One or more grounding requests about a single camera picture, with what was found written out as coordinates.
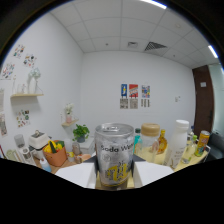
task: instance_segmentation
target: green plant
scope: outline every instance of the green plant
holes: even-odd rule
[[[73,141],[77,140],[79,137],[83,135],[85,135],[85,139],[89,137],[89,129],[86,127],[85,124],[83,126],[76,124],[76,127],[77,128],[73,130],[73,134],[75,137]]]

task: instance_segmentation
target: soda water can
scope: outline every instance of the soda water can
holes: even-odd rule
[[[197,156],[197,157],[202,156],[202,154],[203,154],[203,152],[206,148],[206,145],[208,143],[209,136],[210,136],[209,132],[201,131],[200,137],[199,137],[199,140],[198,140],[198,145],[197,145],[195,153],[194,153],[195,156]]]
[[[103,190],[127,188],[133,160],[134,128],[119,123],[106,123],[95,129],[96,156]]]

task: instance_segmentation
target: white pot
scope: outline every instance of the white pot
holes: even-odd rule
[[[29,94],[35,94],[36,86],[37,86],[36,79],[32,77],[29,83]]]

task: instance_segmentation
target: orange box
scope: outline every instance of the orange box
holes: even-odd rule
[[[48,163],[52,166],[62,166],[65,160],[67,159],[65,147],[63,147],[57,153],[44,152],[45,147],[42,150]]]

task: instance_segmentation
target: wall shelf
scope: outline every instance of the wall shelf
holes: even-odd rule
[[[13,94],[11,95],[10,98],[12,97],[20,97],[20,96],[43,96],[44,94]]]
[[[71,123],[67,123],[67,122],[65,122],[65,123],[63,123],[63,124],[61,124],[62,126],[65,126],[65,127],[68,127],[68,126],[71,126],[72,124],[74,124],[75,122],[77,122],[78,121],[78,119],[76,119],[76,120],[73,120]]]

